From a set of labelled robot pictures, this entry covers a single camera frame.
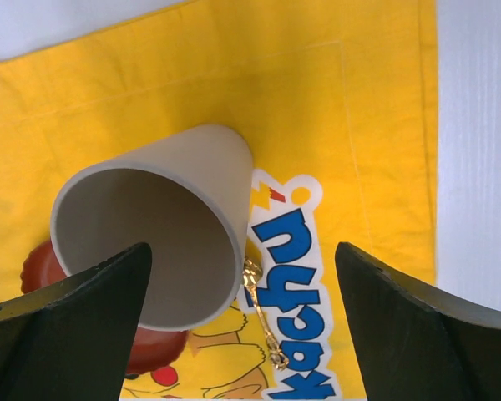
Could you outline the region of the beige paper cup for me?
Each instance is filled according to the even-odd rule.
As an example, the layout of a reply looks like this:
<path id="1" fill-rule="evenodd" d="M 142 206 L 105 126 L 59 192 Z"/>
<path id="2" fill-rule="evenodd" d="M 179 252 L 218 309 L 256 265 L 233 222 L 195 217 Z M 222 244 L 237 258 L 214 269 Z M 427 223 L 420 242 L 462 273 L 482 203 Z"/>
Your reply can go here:
<path id="1" fill-rule="evenodd" d="M 184 331 L 235 300 L 253 157 L 234 130 L 203 124 L 91 165 L 53 204 L 50 236 L 68 275 L 144 242 L 152 267 L 139 325 Z"/>

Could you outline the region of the red round plate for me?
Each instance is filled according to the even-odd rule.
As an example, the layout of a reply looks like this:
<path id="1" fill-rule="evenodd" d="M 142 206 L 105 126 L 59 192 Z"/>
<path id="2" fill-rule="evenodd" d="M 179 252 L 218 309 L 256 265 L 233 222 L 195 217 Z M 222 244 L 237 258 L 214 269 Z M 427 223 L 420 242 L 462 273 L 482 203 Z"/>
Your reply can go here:
<path id="1" fill-rule="evenodd" d="M 36 246 L 23 262 L 21 291 L 27 294 L 62 281 L 60 266 L 50 240 Z M 138 327 L 126 373 L 147 373 L 174 362 L 183 352 L 189 332 L 161 332 Z"/>

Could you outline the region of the yellow pikachu placemat cloth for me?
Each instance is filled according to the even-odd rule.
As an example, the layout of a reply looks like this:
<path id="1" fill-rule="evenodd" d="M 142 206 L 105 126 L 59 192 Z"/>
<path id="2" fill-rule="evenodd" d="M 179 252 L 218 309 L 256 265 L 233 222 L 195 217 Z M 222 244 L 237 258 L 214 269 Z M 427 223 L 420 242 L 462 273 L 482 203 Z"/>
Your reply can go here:
<path id="1" fill-rule="evenodd" d="M 67 179 L 223 124 L 254 155 L 250 250 L 291 365 L 238 299 L 122 396 L 363 398 L 334 254 L 434 281 L 437 102 L 432 1 L 190 1 L 0 63 L 0 302 Z"/>

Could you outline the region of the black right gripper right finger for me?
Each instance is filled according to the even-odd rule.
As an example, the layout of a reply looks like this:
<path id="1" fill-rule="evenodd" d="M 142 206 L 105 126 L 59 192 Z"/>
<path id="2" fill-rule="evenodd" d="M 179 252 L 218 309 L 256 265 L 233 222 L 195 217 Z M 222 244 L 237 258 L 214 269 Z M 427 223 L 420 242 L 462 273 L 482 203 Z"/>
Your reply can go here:
<path id="1" fill-rule="evenodd" d="M 400 272 L 348 242 L 335 253 L 370 400 L 501 400 L 501 312 Z"/>

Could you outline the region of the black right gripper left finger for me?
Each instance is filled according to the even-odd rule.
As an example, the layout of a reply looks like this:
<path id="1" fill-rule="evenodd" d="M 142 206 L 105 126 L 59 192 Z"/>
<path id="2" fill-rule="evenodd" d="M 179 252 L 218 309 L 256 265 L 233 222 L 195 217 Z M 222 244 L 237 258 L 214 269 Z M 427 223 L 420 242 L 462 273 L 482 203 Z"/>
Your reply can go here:
<path id="1" fill-rule="evenodd" d="M 0 303 L 0 400 L 117 400 L 152 265 L 138 243 Z"/>

